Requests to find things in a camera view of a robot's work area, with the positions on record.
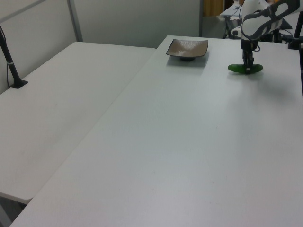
black base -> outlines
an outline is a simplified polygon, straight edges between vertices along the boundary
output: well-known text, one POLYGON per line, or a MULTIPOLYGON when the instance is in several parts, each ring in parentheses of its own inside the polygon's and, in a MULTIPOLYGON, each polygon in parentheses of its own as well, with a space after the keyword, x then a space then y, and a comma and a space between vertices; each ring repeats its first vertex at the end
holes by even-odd
POLYGON ((180 57, 181 61, 193 61, 195 58, 190 58, 190 57, 180 57))
POLYGON ((299 39, 294 39, 288 44, 290 50, 299 50, 301 41, 299 39))
POLYGON ((23 87, 23 86, 24 86, 25 84, 27 84, 27 83, 28 83, 27 81, 22 80, 21 83, 13 84, 13 85, 11 85, 10 87, 15 88, 15 89, 19 89, 19 88, 23 87))

cable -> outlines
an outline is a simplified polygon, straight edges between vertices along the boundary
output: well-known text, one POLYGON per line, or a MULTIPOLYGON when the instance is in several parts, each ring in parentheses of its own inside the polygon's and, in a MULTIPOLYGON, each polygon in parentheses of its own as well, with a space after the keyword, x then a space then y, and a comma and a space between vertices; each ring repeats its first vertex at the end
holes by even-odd
POLYGON ((9 65, 6 64, 6 82, 8 84, 8 87, 10 88, 10 85, 9 85, 9 65))
POLYGON ((240 12, 239 12, 239 18, 238 18, 238 26, 239 26, 239 22, 240 22, 240 14, 241 14, 242 6, 243 6, 243 5, 240 6, 240 12))
MULTIPOLYGON (((4 31, 2 30, 1 25, 0 25, 0 31, 3 35, 4 41, 5 41, 5 44, 6 44, 6 37, 5 37, 4 31)), ((9 65, 7 63, 6 63, 6 82, 8 84, 8 87, 10 88, 10 85, 9 85, 9 65)))
POLYGON ((0 31, 1 31, 1 33, 2 33, 2 35, 3 35, 3 37, 4 37, 4 41, 5 41, 5 44, 6 44, 6 37, 5 37, 4 31, 2 30, 1 25, 0 25, 0 31))
POLYGON ((289 43, 291 41, 283 33, 279 33, 279 34, 285 38, 285 43, 289 43))
POLYGON ((228 25, 227 25, 226 17, 224 19, 225 19, 225 31, 224 31, 223 39, 226 39, 228 36, 228 25))
POLYGON ((258 47, 258 50, 253 50, 254 52, 259 52, 261 50, 260 46, 258 45, 258 43, 256 43, 256 41, 253 41, 252 39, 250 39, 247 35, 245 35, 245 33, 243 32, 243 29, 241 28, 241 32, 242 32, 242 35, 247 38, 249 41, 251 41, 253 44, 255 44, 257 47, 258 47))
MULTIPOLYGON (((242 5, 241 5, 241 6, 242 6, 242 5)), ((237 7, 236 12, 238 12, 239 8, 240 8, 240 6, 239 6, 239 7, 237 7)), ((231 15, 231 17, 232 17, 233 15, 235 15, 235 14, 236 14, 236 12, 234 12, 234 13, 231 15)), ((240 14, 240 13, 239 13, 239 14, 240 14)), ((229 18, 229 20, 231 19, 231 17, 229 18)))
POLYGON ((287 30, 285 30, 285 29, 281 29, 281 30, 282 30, 282 31, 288 32, 288 33, 292 36, 292 38, 294 38, 293 34, 292 34, 290 31, 287 31, 287 30))

black pole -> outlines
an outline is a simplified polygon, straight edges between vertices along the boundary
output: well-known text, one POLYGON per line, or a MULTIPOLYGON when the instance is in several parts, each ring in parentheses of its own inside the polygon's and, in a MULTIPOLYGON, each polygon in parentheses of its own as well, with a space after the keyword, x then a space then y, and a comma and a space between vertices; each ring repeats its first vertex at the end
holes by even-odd
POLYGON ((200 0, 200 10, 199 10, 199 37, 202 37, 202 23, 203 23, 203 0, 200 0))
POLYGON ((303 50, 302 50, 301 45, 299 47, 299 54, 300 54, 301 86, 302 86, 302 100, 303 100, 303 50))
POLYGON ((297 27, 295 28, 294 39, 288 44, 288 48, 291 50, 298 50, 300 46, 300 33, 303 24, 303 12, 300 12, 297 27))
POLYGON ((9 65, 11 74, 14 78, 14 84, 10 87, 19 89, 22 86, 24 86, 25 84, 27 84, 27 81, 21 80, 21 78, 19 77, 15 64, 14 64, 14 61, 12 60, 11 55, 9 53, 8 46, 6 45, 6 40, 4 38, 4 34, 2 32, 0 32, 0 46, 3 51, 4 57, 6 59, 6 62, 9 65))

white wall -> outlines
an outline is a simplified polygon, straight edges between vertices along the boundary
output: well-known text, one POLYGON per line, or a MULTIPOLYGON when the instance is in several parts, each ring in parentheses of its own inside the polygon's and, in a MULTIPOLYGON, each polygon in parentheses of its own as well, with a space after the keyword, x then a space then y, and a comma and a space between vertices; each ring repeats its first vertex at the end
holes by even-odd
POLYGON ((83 41, 157 48, 167 35, 199 35, 200 0, 71 0, 83 41))
POLYGON ((0 0, 0 21, 42 0, 0 0))
POLYGON ((294 35, 295 29, 297 27, 298 18, 300 13, 294 13, 291 15, 286 16, 284 19, 293 27, 293 29, 290 29, 289 31, 294 35))
MULTIPOLYGON (((21 78, 76 41, 67 0, 43 1, 1 26, 21 78)), ((6 60, 0 51, 0 94, 6 89, 6 60)))

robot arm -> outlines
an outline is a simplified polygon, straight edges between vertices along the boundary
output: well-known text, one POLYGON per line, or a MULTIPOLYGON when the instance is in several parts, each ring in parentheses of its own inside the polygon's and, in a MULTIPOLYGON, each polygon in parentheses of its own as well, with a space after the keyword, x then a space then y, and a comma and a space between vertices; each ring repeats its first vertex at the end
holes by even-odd
POLYGON ((303 0, 280 0, 272 5, 265 0, 245 0, 242 7, 242 25, 232 30, 232 34, 241 38, 244 67, 249 74, 258 39, 279 28, 283 17, 303 11, 303 0))

